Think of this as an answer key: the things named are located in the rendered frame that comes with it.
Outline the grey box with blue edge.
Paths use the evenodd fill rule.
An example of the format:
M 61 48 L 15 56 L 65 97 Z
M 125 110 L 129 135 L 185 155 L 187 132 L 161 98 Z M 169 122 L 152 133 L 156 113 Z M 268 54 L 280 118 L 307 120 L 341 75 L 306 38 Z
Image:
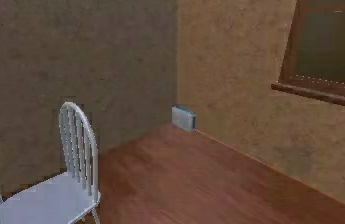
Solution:
M 174 106 L 172 124 L 187 132 L 192 132 L 196 126 L 196 114 L 180 106 Z

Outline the white slat-back chair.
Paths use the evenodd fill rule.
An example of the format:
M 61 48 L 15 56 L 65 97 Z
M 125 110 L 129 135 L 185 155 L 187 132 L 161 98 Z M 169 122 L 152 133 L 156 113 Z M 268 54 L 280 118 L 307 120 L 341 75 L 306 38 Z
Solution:
M 66 170 L 2 202 L 2 224 L 76 224 L 87 215 L 101 224 L 99 153 L 92 125 L 77 104 L 65 102 L 58 126 Z

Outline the dark brown framed window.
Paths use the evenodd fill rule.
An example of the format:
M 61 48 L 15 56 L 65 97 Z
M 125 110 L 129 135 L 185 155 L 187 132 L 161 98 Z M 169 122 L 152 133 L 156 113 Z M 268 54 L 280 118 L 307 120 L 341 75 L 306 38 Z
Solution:
M 271 85 L 345 106 L 345 0 L 297 0 L 278 80 Z

